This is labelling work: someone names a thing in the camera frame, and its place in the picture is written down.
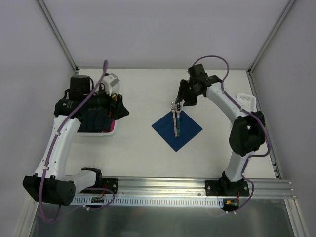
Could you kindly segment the fork with pink handle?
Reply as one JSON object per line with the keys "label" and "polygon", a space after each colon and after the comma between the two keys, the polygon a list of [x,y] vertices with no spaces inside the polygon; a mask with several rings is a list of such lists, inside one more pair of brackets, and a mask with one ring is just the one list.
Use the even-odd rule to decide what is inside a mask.
{"label": "fork with pink handle", "polygon": [[171,112],[173,115],[173,127],[174,127],[174,136],[177,137],[177,121],[176,121],[176,113],[175,113],[175,104],[171,102]]}

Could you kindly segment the spoon with green handle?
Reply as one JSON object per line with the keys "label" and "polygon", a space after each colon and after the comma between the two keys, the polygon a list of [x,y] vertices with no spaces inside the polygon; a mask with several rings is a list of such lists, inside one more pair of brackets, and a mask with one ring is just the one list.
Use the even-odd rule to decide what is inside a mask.
{"label": "spoon with green handle", "polygon": [[177,114],[177,137],[180,137],[180,113],[181,113],[181,104],[178,103],[176,106],[176,114]]}

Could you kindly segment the blue paper napkin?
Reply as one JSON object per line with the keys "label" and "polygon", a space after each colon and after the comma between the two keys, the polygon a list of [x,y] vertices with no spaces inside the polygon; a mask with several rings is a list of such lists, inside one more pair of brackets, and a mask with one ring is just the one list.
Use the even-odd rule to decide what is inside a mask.
{"label": "blue paper napkin", "polygon": [[168,112],[152,124],[152,128],[177,152],[200,133],[202,127],[184,111],[180,113],[180,119],[177,118],[177,115],[175,118],[174,121],[173,112]]}

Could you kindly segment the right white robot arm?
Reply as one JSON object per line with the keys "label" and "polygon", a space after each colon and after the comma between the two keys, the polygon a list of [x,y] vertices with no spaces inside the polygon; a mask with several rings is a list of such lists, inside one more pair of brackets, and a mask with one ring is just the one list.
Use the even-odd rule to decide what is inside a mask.
{"label": "right white robot arm", "polygon": [[203,95],[212,101],[232,124],[229,145],[232,155],[229,164],[218,181],[205,182],[207,196],[249,195],[244,176],[249,158],[265,142],[265,118],[261,111],[248,112],[225,90],[223,80],[217,75],[209,76],[202,64],[188,68],[188,80],[181,80],[176,103],[194,106]]}

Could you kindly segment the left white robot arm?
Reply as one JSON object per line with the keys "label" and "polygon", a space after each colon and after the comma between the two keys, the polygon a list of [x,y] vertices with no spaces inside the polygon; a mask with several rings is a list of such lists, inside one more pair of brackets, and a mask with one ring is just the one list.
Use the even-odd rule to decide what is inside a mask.
{"label": "left white robot arm", "polygon": [[36,202],[68,206],[76,193],[115,193],[97,168],[84,167],[67,177],[67,158],[77,134],[108,136],[115,132],[117,120],[128,116],[119,78],[106,73],[94,83],[88,75],[74,75],[70,87],[55,104],[52,133],[41,162],[32,176],[25,176],[23,187]]}

